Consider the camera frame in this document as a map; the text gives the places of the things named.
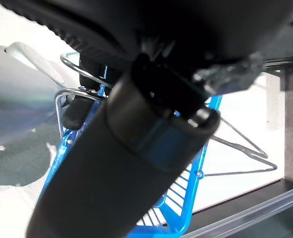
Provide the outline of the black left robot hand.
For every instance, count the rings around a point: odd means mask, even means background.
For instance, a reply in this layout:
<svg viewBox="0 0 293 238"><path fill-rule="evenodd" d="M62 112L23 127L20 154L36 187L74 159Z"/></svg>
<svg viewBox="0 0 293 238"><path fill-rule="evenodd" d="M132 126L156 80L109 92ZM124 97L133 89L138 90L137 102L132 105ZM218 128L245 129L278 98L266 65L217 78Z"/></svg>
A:
<svg viewBox="0 0 293 238"><path fill-rule="evenodd" d="M122 72L39 199L29 238L121 238L216 132L213 95L251 86L293 0L3 0Z"/></svg>

